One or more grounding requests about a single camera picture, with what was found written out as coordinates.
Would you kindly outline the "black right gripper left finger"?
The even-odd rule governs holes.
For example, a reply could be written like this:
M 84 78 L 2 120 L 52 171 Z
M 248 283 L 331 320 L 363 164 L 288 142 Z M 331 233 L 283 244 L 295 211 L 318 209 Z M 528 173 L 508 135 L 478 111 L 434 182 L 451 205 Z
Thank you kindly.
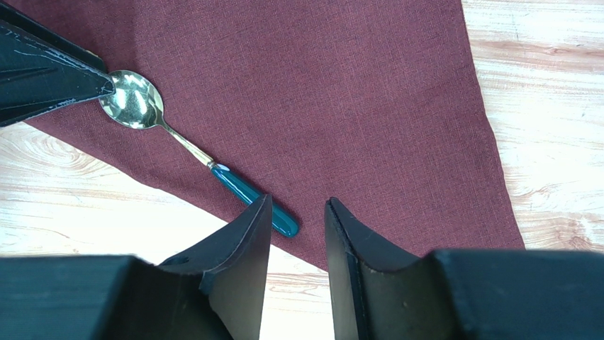
M 258 339 L 272 198 L 153 265 L 131 255 L 1 260 L 2 339 Z

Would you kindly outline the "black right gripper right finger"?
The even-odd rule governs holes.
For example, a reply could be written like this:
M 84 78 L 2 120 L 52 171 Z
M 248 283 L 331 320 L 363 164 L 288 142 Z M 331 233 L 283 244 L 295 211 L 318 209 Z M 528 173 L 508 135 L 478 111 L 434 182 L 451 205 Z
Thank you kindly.
M 419 257 L 325 204 L 336 339 L 602 339 L 603 255 L 436 249 Z

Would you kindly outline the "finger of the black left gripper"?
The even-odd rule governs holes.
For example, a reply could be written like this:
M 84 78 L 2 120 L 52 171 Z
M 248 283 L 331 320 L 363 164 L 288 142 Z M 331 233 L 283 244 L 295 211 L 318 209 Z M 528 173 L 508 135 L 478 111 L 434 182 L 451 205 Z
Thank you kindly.
M 1 126 L 115 92 L 100 57 L 1 3 Z

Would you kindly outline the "gold spoon green handle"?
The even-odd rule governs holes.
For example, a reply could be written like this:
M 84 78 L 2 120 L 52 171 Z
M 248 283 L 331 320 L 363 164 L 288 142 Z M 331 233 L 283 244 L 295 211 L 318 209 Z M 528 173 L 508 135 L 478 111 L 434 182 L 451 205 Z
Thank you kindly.
M 136 130 L 156 126 L 164 128 L 193 157 L 238 199 L 251 205 L 262 193 L 249 181 L 227 166 L 216 162 L 210 155 L 172 129 L 164 119 L 164 104 L 155 85 L 141 74 L 129 70 L 116 70 L 108 74 L 115 93 L 99 99 L 106 114 L 117 123 Z

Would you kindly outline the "dark red cloth napkin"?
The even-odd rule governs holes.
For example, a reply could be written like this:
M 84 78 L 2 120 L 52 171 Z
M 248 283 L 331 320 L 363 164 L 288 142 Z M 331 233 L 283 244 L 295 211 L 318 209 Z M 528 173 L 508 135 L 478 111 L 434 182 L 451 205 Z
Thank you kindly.
M 14 1 L 160 90 L 166 121 L 300 223 L 324 204 L 422 256 L 521 249 L 460 1 Z

